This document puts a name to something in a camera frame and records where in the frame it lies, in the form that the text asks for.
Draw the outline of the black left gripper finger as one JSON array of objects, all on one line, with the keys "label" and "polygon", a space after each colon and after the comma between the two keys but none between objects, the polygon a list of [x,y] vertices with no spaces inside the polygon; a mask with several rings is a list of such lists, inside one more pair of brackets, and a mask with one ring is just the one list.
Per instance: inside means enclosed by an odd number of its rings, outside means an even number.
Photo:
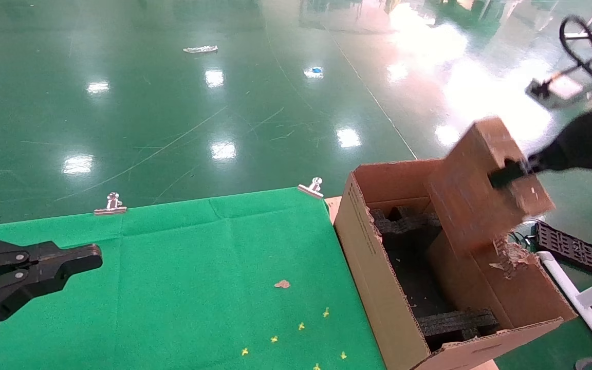
[{"label": "black left gripper finger", "polygon": [[103,265],[99,246],[86,244],[61,249],[52,241],[19,246],[0,240],[0,281],[23,281],[28,275],[41,279],[69,277]]},{"label": "black left gripper finger", "polygon": [[100,263],[64,263],[59,267],[39,263],[0,274],[0,323],[31,300],[63,290],[71,276],[100,267]]}]

